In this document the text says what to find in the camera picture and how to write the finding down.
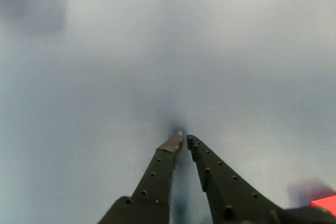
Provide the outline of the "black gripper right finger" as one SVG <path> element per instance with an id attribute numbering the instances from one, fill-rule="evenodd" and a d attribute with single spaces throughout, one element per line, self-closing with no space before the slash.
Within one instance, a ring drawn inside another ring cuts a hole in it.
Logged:
<path id="1" fill-rule="evenodd" d="M 213 223 L 281 223 L 280 208 L 260 194 L 194 135 L 187 147 L 197 166 Z"/>

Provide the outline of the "gripper black left finger with grey tip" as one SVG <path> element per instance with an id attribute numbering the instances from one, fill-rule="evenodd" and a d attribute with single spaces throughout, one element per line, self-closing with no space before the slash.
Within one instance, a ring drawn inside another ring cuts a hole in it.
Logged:
<path id="1" fill-rule="evenodd" d="M 119 198 L 100 223 L 169 223 L 175 167 L 183 148 L 183 132 L 159 146 L 131 196 Z"/>

